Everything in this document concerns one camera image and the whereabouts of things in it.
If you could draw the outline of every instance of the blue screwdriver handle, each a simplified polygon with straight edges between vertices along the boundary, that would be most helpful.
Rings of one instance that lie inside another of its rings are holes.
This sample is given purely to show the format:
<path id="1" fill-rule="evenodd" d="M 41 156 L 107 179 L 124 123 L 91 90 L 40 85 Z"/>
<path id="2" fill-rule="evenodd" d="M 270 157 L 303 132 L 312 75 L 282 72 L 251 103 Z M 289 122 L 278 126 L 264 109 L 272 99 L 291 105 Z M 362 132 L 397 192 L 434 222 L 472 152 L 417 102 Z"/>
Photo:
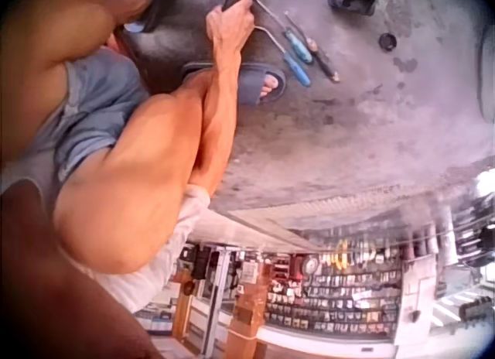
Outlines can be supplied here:
<path id="1" fill-rule="evenodd" d="M 312 63 L 311 53 L 308 51 L 303 42 L 301 42 L 291 29 L 284 31 L 284 37 L 291 43 L 297 57 L 305 63 Z"/>
<path id="2" fill-rule="evenodd" d="M 284 61 L 290 66 L 292 72 L 295 74 L 297 80 L 304 86 L 309 87 L 311 80 L 308 74 L 301 68 L 301 65 L 295 61 L 288 52 L 284 53 Z"/>

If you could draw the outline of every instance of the hand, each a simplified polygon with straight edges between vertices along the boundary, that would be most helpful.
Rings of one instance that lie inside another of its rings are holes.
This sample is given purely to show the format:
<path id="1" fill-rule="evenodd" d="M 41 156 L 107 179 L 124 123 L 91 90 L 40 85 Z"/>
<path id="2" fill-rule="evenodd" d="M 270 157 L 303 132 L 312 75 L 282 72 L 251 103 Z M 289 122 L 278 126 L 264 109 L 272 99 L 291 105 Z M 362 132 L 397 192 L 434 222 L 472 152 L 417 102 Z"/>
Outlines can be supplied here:
<path id="1" fill-rule="evenodd" d="M 241 53 L 242 47 L 254 30 L 254 16 L 250 11 L 252 0 L 240 0 L 226 11 L 216 7 L 207 16 L 207 35 L 213 42 L 216 59 L 230 61 Z"/>
<path id="2" fill-rule="evenodd" d="M 148 8 L 152 0 L 104 0 L 117 25 L 134 22 Z"/>

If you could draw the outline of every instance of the screwdriver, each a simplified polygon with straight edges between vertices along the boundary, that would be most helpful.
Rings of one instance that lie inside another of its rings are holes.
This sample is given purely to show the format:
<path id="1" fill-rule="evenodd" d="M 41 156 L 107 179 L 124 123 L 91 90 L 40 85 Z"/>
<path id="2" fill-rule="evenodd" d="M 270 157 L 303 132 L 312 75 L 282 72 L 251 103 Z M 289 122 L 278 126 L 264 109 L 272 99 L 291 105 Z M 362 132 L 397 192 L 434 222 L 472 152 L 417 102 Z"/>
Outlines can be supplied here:
<path id="1" fill-rule="evenodd" d="M 297 80 L 304 86 L 304 87 L 309 87 L 311 84 L 311 80 L 308 77 L 308 74 L 304 71 L 304 69 L 301 68 L 301 65 L 298 64 L 296 60 L 292 58 L 289 52 L 282 47 L 282 45 L 277 41 L 277 39 L 271 34 L 271 32 L 264 28 L 263 26 L 255 26 L 256 29 L 261 30 L 262 32 L 266 32 L 267 35 L 270 37 L 271 41 L 277 46 L 277 48 L 283 53 L 284 55 L 284 61 L 288 64 L 288 66 L 291 68 L 292 72 L 294 73 L 295 77 Z"/>
<path id="2" fill-rule="evenodd" d="M 295 54 L 298 56 L 299 59 L 304 61 L 305 63 L 312 63 L 312 56 L 311 53 L 308 51 L 306 46 L 304 45 L 303 42 L 301 42 L 297 36 L 295 36 L 294 32 L 291 30 L 290 27 L 284 25 L 282 21 L 278 18 L 278 16 L 270 11 L 266 5 L 261 3 L 260 0 L 254 0 L 256 3 L 259 4 L 259 6 L 266 12 L 268 13 L 274 20 L 277 22 L 281 27 L 282 27 L 282 32 L 284 34 L 284 37 L 288 40 L 289 43 L 291 43 L 292 48 L 295 51 Z"/>
<path id="3" fill-rule="evenodd" d="M 325 73 L 325 75 L 330 78 L 332 82 L 339 83 L 340 75 L 335 71 L 332 61 L 330 61 L 328 56 L 318 48 L 318 44 L 313 39 L 306 36 L 302 29 L 294 22 L 294 20 L 291 19 L 287 11 L 285 11 L 285 17 L 292 24 L 292 26 L 295 27 L 295 30 L 299 33 L 299 35 L 304 38 L 309 52 L 315 57 L 316 62 L 322 69 L 323 73 Z"/>

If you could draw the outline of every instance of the wooden pillar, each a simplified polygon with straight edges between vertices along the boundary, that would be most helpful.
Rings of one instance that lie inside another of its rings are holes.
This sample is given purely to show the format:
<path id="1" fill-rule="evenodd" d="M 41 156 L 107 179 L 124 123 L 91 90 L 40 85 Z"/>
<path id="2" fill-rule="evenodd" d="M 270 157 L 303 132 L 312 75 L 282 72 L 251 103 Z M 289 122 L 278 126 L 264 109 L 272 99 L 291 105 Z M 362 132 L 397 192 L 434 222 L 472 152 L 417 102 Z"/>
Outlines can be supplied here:
<path id="1" fill-rule="evenodd" d="M 186 338 L 189 327 L 189 313 L 191 311 L 191 302 L 193 294 L 186 296 L 184 294 L 184 285 L 192 281 L 191 272 L 189 270 L 181 270 L 175 276 L 173 281 L 180 283 L 179 298 L 177 299 L 176 315 L 173 318 L 172 335 L 182 341 Z"/>
<path id="2" fill-rule="evenodd" d="M 256 278 L 246 281 L 243 272 L 243 277 L 239 283 L 242 285 L 242 293 L 238 293 L 239 296 L 234 306 L 234 314 L 225 345 L 225 357 L 252 359 L 257 350 L 256 334 L 264 323 L 271 265 L 264 263 L 255 265 L 257 266 Z M 259 347 L 257 358 L 263 358 L 263 356 L 263 350 Z"/>

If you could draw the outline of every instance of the gray shorts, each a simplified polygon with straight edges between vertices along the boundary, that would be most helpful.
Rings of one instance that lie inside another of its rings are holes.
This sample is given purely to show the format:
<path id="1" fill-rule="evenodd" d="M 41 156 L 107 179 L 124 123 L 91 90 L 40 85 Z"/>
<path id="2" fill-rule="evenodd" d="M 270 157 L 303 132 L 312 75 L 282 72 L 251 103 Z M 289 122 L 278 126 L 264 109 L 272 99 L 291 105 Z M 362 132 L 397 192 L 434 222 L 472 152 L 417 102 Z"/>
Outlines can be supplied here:
<path id="1" fill-rule="evenodd" d="M 2 172 L 2 193 L 30 180 L 49 213 L 69 175 L 91 153 L 113 147 L 132 112 L 149 97 L 133 62 L 109 49 L 68 62 L 66 68 L 65 100 L 23 157 Z"/>

